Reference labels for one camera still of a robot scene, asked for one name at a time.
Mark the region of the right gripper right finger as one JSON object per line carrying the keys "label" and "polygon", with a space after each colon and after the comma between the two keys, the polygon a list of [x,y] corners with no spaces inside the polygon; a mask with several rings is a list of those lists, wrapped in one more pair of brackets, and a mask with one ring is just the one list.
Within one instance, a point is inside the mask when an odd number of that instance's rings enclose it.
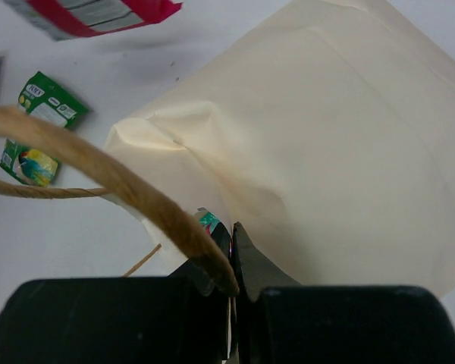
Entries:
{"label": "right gripper right finger", "polygon": [[233,229],[241,363],[455,363],[439,300],[408,285],[303,286]]}

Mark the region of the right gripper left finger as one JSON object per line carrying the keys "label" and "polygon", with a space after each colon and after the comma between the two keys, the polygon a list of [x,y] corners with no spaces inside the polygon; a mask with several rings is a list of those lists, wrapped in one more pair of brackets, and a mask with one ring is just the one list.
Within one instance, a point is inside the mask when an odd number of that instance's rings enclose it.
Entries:
{"label": "right gripper left finger", "polygon": [[0,312],[0,363],[220,363],[228,311],[192,262],[165,277],[28,281]]}

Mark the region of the teal snack packet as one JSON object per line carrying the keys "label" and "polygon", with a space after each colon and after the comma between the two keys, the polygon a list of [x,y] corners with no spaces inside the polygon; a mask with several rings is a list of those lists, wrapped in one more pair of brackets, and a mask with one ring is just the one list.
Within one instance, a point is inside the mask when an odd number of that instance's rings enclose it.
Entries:
{"label": "teal snack packet", "polygon": [[207,232],[209,236],[212,235],[213,231],[220,223],[220,220],[217,218],[217,216],[205,208],[198,208],[194,214],[194,218],[200,223],[202,228]]}

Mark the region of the beige paper bag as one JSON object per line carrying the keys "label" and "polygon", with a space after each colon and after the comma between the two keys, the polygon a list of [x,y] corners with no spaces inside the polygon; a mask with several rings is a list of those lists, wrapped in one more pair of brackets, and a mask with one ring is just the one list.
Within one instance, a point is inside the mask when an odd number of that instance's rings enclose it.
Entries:
{"label": "beige paper bag", "polygon": [[304,284],[455,288],[455,60],[385,1],[187,1],[53,42],[0,4],[0,103],[37,71],[77,134]]}

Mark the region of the green snack packet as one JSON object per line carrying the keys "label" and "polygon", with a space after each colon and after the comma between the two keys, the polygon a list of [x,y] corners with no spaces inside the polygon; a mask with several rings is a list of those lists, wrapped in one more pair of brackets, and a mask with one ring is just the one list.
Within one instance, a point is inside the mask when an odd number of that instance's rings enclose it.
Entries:
{"label": "green snack packet", "polygon": [[27,116],[26,121],[33,120],[33,142],[7,138],[0,167],[22,184],[47,187],[61,161],[42,148],[45,135],[52,129],[73,130],[89,114],[89,106],[76,93],[38,71],[20,91],[17,108]]}

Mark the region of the red snack packet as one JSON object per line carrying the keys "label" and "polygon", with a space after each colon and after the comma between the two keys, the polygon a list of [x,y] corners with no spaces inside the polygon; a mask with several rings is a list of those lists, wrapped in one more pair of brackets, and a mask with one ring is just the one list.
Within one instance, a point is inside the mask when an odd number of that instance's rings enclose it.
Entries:
{"label": "red snack packet", "polygon": [[9,0],[5,4],[56,41],[159,24],[177,13],[169,0]]}

